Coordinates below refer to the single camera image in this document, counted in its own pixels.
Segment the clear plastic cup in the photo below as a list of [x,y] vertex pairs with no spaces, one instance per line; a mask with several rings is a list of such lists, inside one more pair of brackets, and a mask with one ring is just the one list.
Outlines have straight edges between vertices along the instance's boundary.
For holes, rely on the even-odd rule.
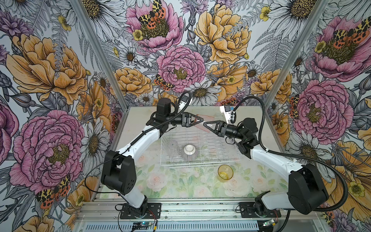
[[178,142],[174,139],[168,140],[164,144],[165,154],[167,156],[173,157],[179,155],[179,145]]

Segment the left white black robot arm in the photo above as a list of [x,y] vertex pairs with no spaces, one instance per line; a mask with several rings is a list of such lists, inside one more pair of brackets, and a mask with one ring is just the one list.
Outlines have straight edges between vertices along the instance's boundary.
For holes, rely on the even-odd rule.
[[202,118],[185,111],[191,102],[192,98],[186,95],[180,97],[175,105],[169,98],[160,99],[156,111],[141,132],[123,148],[106,153],[100,181],[130,207],[146,208],[147,201],[146,196],[135,187],[136,160],[168,131],[170,125],[189,128],[203,122]]

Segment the yellow plastic cup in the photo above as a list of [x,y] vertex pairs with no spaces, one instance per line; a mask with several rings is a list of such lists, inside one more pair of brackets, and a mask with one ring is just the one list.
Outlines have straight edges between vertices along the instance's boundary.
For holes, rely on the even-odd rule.
[[219,181],[225,182],[233,178],[234,171],[229,165],[222,164],[218,167],[217,174]]

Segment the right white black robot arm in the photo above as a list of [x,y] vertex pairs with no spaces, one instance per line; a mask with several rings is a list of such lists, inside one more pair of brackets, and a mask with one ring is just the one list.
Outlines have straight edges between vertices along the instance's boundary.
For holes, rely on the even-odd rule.
[[328,200],[328,192],[315,166],[303,165],[262,148],[254,119],[246,118],[239,126],[220,120],[203,125],[219,137],[237,140],[241,154],[268,167],[288,183],[285,192],[266,191],[255,198],[254,208],[259,216],[275,209],[296,210],[307,215]]

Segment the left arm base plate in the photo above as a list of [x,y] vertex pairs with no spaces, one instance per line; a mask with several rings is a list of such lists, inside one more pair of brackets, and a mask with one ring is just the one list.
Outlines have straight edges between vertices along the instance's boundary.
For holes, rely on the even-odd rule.
[[145,203],[140,208],[134,208],[128,203],[118,208],[120,219],[159,219],[161,215],[161,203]]

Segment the purple striped bowl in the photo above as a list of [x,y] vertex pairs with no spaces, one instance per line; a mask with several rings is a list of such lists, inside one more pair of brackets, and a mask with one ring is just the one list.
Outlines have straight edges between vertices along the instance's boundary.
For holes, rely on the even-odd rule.
[[195,161],[197,159],[198,152],[198,149],[194,145],[185,145],[182,152],[182,158],[185,161]]

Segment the aluminium front rail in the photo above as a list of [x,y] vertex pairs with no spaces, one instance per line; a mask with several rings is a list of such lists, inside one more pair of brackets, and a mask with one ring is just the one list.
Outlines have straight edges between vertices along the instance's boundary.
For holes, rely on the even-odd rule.
[[157,199],[158,219],[151,215],[129,218],[123,215],[123,200],[103,199],[86,203],[77,218],[75,232],[130,232],[134,225],[145,226],[146,232],[275,232],[288,218],[285,232],[328,232],[321,214],[302,215],[296,211],[287,215],[280,210],[269,217],[257,217],[245,212],[240,203],[250,199]]

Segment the green circuit board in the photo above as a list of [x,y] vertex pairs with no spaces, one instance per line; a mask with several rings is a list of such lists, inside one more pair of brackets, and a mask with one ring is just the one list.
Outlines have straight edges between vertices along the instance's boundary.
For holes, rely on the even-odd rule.
[[133,223],[131,231],[133,232],[135,230],[147,230],[150,226],[151,224],[149,222],[136,222]]

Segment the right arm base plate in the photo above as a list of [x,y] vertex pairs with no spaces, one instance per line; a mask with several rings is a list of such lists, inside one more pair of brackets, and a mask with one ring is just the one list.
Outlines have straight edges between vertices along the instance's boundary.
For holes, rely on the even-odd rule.
[[269,210],[265,206],[256,202],[239,202],[235,212],[242,218],[280,218],[279,210]]

